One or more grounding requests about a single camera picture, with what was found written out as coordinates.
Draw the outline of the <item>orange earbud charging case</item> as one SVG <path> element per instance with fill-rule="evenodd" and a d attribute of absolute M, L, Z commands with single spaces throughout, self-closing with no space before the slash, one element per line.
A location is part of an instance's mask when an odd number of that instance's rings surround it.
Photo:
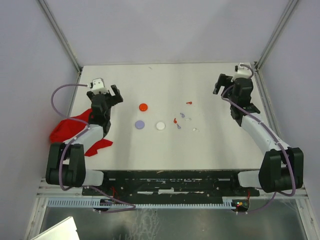
<path fill-rule="evenodd" d="M 146 103 L 141 103 L 138 108 L 141 112 L 145 112 L 148 110 L 148 105 Z"/>

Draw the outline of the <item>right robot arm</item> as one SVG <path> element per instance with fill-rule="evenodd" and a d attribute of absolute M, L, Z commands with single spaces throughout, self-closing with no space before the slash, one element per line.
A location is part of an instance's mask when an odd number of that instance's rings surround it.
<path fill-rule="evenodd" d="M 248 188 L 260 188 L 266 193 L 294 195 L 303 186 L 304 154 L 298 147 L 290 147 L 269 128 L 260 110 L 252 103 L 254 89 L 250 78 L 220 74 L 213 94 L 223 87 L 221 98 L 230 103 L 230 115 L 254 140 L 262 152 L 259 170 L 241 171 L 229 183 L 231 193 L 242 195 Z"/>

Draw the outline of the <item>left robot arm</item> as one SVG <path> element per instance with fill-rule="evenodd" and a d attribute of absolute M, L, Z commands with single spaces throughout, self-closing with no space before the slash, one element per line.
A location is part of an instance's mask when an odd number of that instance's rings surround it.
<path fill-rule="evenodd" d="M 82 187 L 86 183 L 93 185 L 99 195 L 106 195 L 111 189 L 111 183 L 104 179 L 103 172 L 87 171 L 85 153 L 108 134 L 111 109 L 124 100 L 115 84 L 110 86 L 114 94 L 104 86 L 95 88 L 94 83 L 76 86 L 90 88 L 86 95 L 91 102 L 91 113 L 87 120 L 65 117 L 72 123 L 84 124 L 84 127 L 66 141 L 50 145 L 45 180 L 50 185 L 59 185 L 63 191 Z"/>

